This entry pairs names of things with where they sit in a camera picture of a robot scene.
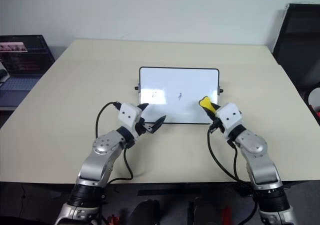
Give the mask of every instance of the table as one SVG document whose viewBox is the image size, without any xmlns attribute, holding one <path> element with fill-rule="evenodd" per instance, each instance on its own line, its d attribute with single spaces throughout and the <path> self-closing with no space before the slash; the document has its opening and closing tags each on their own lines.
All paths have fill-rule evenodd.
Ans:
<svg viewBox="0 0 320 225">
<path fill-rule="evenodd" d="M 74 183 L 91 151 L 97 113 L 110 101 L 137 104 L 141 66 L 218 68 L 224 93 L 245 126 L 268 142 L 284 181 L 320 179 L 320 127 L 266 46 L 78 39 L 36 84 L 0 130 L 0 180 Z M 118 128 L 108 107 L 99 134 Z M 130 183 L 231 181 L 211 158 L 208 125 L 164 124 L 127 152 Z M 218 131 L 211 145 L 232 171 L 234 151 Z M 248 179 L 245 160 L 238 174 Z M 111 177 L 129 176 L 122 156 Z"/>
</svg>

